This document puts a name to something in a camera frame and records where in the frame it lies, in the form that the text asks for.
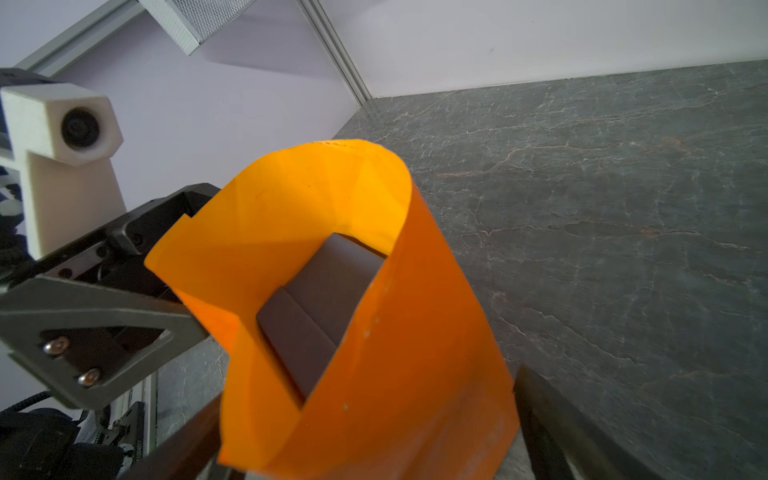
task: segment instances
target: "orange container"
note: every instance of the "orange container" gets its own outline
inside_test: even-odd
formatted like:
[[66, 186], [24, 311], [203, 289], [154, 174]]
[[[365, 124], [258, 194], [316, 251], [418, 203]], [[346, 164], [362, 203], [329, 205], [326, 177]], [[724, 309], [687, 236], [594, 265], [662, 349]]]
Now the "orange container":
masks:
[[[332, 233], [388, 255], [306, 403], [256, 324]], [[308, 144], [248, 167], [147, 256], [230, 354], [219, 461], [268, 478], [493, 478], [518, 430], [472, 288], [392, 152]]]

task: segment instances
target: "gray marble surface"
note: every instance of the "gray marble surface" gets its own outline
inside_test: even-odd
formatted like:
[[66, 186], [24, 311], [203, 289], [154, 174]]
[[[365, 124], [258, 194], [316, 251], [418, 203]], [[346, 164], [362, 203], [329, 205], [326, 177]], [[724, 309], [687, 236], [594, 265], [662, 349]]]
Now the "gray marble surface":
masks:
[[768, 61], [380, 99], [337, 137], [408, 164], [513, 372], [665, 478], [768, 478]]

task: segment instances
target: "white wall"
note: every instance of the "white wall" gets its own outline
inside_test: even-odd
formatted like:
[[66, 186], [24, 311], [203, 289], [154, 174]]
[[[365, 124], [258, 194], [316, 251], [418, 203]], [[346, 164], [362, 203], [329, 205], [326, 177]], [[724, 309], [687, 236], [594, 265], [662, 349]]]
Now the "white wall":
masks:
[[0, 0], [0, 67], [12, 67], [106, 0]]
[[767, 0], [321, 0], [375, 97], [768, 58]]
[[58, 80], [111, 99], [128, 208], [223, 187], [265, 154], [330, 139], [356, 111], [295, 0], [259, 0], [190, 57], [144, 16]]

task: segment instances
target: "silver screw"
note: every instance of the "silver screw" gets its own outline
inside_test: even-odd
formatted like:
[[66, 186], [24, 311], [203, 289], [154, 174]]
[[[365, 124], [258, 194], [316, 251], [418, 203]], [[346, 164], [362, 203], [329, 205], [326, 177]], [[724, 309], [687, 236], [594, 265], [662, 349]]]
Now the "silver screw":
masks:
[[66, 352], [68, 348], [69, 339], [65, 336], [60, 336], [43, 345], [43, 352], [50, 356], [59, 356]]
[[101, 370], [90, 369], [78, 377], [78, 385], [88, 388], [89, 386], [96, 385], [96, 382], [98, 382], [100, 378]]

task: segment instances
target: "orange bag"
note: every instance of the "orange bag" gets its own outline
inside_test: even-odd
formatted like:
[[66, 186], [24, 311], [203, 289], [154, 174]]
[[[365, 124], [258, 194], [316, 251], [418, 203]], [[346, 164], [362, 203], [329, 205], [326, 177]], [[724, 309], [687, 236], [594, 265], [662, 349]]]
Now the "orange bag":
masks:
[[[388, 255], [304, 405], [256, 314], [332, 233]], [[230, 354], [219, 462], [269, 478], [492, 478], [518, 430], [512, 377], [407, 167], [365, 141], [248, 167], [150, 252]]]

